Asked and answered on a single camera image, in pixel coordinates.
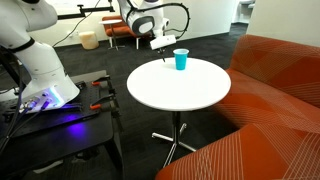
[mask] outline dark carpet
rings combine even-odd
[[[230,33],[213,35],[190,40],[179,41],[166,48],[165,57],[172,57],[176,48],[190,50],[189,57],[210,61],[226,69],[238,38],[245,34],[247,25],[233,24]],[[81,45],[56,48],[66,71],[70,76],[106,70],[111,76],[120,104],[121,122],[124,132],[120,134],[124,163],[123,179],[151,180],[162,168],[171,145],[151,137],[152,132],[171,135],[171,113],[146,107],[135,101],[126,87],[129,74],[138,66],[160,59],[161,56],[152,51],[148,40],[140,40],[140,49],[135,49],[134,38],[118,39],[118,44],[125,48],[108,50],[107,41],[100,42],[94,50],[84,50]],[[1,71],[0,90],[16,86],[8,74]],[[234,131],[228,121],[214,112],[212,108],[204,108],[181,114],[182,122],[187,123],[187,129],[181,140],[201,148]],[[102,180],[118,179],[108,154],[102,147],[100,154],[87,162],[72,163],[74,157],[41,174],[27,173],[24,180]],[[173,160],[190,152],[177,148]]]

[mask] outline orange chair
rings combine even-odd
[[[102,17],[102,21],[113,20],[113,19],[122,19],[122,17],[120,15]],[[112,30],[109,25],[103,25],[103,26],[104,26],[106,35],[109,37],[110,46],[112,47]],[[116,37],[133,36],[134,38],[136,38],[136,48],[139,49],[139,39],[141,38],[141,36],[137,36],[123,20],[120,23],[113,24],[112,26],[113,26],[114,35]]]

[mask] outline black table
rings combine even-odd
[[[0,179],[23,174],[101,145],[121,176],[120,139],[113,127],[111,112],[101,111],[91,119],[13,138],[0,156]]]

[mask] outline plastic cup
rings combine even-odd
[[[188,58],[188,49],[175,49],[173,51],[174,58],[176,61],[176,69],[184,70],[186,68],[187,58]]]

